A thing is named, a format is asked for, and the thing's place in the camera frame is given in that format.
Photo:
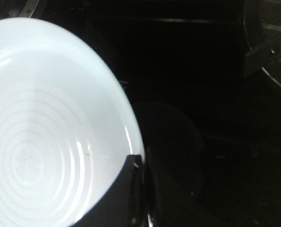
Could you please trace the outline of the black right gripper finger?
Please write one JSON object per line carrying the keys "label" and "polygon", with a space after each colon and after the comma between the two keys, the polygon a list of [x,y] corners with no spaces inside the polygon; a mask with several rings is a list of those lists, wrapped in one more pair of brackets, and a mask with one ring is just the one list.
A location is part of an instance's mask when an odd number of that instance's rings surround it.
{"label": "black right gripper finger", "polygon": [[112,186],[77,226],[143,227],[145,220],[142,158],[128,155]]}

